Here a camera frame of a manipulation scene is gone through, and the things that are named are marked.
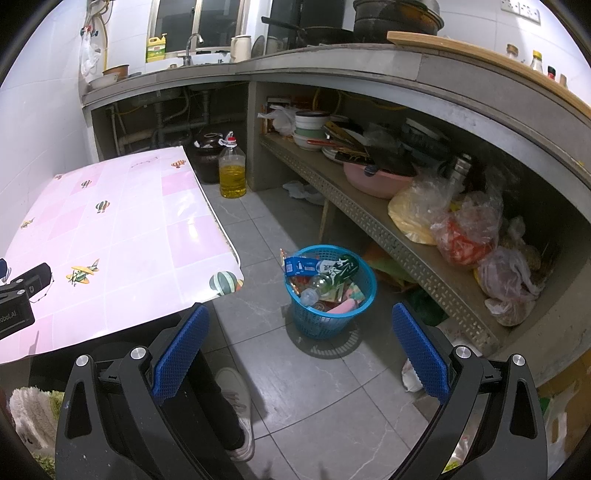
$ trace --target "metal screw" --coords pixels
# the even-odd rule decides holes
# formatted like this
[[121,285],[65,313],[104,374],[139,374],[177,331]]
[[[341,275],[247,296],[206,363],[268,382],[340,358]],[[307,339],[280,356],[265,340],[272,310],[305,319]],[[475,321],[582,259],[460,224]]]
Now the metal screw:
[[456,355],[460,358],[469,358],[472,352],[467,346],[459,346],[456,348]]
[[146,349],[142,346],[137,346],[131,351],[131,358],[139,360],[140,358],[143,358],[145,354]]
[[525,365],[525,358],[523,358],[521,355],[513,355],[513,363],[522,367]]
[[83,367],[88,363],[88,355],[80,355],[77,359],[76,359],[76,365],[78,365],[79,367]]

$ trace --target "yellow oil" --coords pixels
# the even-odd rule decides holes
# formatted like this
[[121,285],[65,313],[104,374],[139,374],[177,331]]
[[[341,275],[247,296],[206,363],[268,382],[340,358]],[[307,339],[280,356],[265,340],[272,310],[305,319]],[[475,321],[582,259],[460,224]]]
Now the yellow oil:
[[227,199],[237,199],[246,193],[246,168],[238,165],[220,167],[220,193]]

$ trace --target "blue gripper pad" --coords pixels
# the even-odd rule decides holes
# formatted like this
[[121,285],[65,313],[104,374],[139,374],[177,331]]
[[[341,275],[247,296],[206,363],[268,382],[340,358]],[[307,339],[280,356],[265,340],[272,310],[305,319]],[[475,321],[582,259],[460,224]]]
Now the blue gripper pad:
[[392,308],[392,329],[427,394],[444,404],[450,393],[447,365],[402,303]]
[[209,312],[201,305],[187,319],[154,368],[152,398],[162,405],[174,397],[209,331]]

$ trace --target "cooking oil bottle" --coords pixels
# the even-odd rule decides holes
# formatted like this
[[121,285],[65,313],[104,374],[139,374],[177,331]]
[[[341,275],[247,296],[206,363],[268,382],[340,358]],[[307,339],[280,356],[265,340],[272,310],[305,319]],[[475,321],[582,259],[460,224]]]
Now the cooking oil bottle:
[[236,143],[234,132],[220,139],[220,193],[227,199],[237,199],[246,193],[246,156]]

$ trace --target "stacked bowls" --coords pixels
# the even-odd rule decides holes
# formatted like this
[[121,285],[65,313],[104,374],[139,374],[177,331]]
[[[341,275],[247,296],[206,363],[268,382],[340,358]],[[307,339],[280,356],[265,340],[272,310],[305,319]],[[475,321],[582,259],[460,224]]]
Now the stacked bowls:
[[322,145],[311,145],[308,140],[325,140],[322,126],[330,120],[326,112],[300,111],[295,113],[294,142],[304,150],[320,150]]

